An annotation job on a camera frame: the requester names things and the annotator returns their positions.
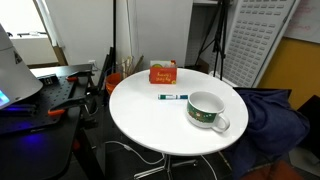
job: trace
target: navy fabric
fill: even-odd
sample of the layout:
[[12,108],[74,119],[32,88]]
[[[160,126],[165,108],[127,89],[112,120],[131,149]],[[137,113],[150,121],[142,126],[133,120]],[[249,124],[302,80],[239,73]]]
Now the navy fabric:
[[240,179],[259,154],[280,157],[308,134],[309,121],[293,110],[287,90],[236,90],[244,100],[249,122],[244,135],[224,153],[231,162],[233,178]]

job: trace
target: table top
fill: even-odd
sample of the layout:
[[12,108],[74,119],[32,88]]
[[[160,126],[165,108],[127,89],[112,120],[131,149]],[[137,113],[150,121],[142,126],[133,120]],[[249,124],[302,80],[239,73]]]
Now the table top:
[[[158,94],[208,91],[224,102],[230,127],[223,133],[193,125],[186,116],[187,100],[158,100]],[[248,111],[232,87],[207,74],[178,69],[177,84],[150,84],[149,70],[124,79],[110,97],[115,124],[138,144],[166,154],[194,156],[222,150],[245,131]]]
[[[31,70],[36,76],[66,76],[91,69],[90,65]],[[73,97],[85,94],[88,78],[79,78]],[[79,123],[80,108],[70,108],[60,122],[34,133],[0,137],[0,179],[50,179],[66,172]]]

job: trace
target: dry erase marker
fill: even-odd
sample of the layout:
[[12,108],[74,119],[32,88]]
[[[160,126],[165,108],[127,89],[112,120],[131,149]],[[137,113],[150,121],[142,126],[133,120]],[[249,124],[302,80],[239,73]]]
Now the dry erase marker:
[[172,94],[159,94],[158,99],[166,100],[166,99],[188,99],[188,95],[172,95]]

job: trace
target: red box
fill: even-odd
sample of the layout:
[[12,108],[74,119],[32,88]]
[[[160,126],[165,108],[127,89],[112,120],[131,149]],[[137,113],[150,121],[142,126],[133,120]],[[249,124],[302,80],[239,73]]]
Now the red box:
[[150,67],[151,84],[176,84],[177,68]]

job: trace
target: wire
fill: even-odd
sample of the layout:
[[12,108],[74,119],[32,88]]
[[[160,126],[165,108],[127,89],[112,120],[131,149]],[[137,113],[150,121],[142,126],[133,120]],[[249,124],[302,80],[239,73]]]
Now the wire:
[[213,170],[212,166],[210,165],[210,163],[209,163],[209,162],[207,161],[207,159],[204,158],[202,155],[201,155],[201,157],[204,159],[204,161],[206,161],[206,163],[208,164],[208,166],[210,167],[210,169],[211,169],[211,171],[212,171],[212,173],[213,173],[213,176],[214,176],[215,180],[217,180],[216,173],[214,172],[214,170]]
[[148,162],[145,159],[143,159],[143,157],[137,151],[135,151],[134,149],[132,149],[130,146],[128,146],[126,144],[123,144],[123,143],[118,142],[118,141],[107,141],[107,142],[105,142],[105,144],[111,144],[111,143],[122,145],[127,151],[133,151],[143,162],[145,162],[146,164],[149,164],[149,165],[155,165],[155,164],[160,163],[162,160],[164,160],[164,154],[161,153],[162,154],[162,158],[161,159],[159,159],[156,162]]

